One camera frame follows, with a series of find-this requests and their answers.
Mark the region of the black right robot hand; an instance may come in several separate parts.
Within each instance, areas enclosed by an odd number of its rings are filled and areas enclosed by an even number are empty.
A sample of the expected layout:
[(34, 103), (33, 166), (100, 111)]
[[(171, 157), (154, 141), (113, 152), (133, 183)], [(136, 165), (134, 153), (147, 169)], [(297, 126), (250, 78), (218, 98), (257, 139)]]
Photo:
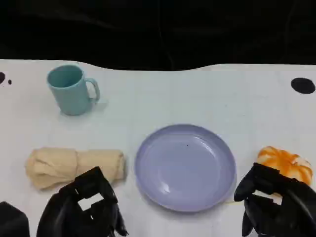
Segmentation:
[(316, 235), (316, 193), (295, 178), (254, 163), (234, 193), (244, 202), (241, 234), (259, 237), (314, 237)]

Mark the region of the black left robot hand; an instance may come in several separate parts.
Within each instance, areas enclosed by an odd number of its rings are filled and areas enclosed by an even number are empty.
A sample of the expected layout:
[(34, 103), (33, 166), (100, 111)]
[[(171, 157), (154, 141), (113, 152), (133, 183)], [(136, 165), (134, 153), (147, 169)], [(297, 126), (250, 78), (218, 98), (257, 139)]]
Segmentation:
[(40, 218), (39, 237), (113, 237), (128, 235), (118, 199), (100, 167), (62, 187)]

